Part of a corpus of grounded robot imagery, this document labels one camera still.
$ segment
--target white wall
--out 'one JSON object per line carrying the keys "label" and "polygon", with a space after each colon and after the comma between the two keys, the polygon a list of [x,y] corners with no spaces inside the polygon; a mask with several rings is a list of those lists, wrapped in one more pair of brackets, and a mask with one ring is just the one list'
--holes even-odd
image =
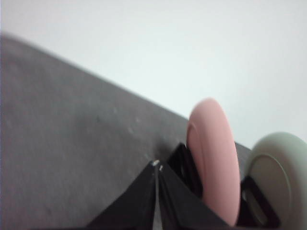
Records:
{"label": "white wall", "polygon": [[188,117],[216,98],[236,141],[307,141],[307,1],[2,0],[1,29]]}

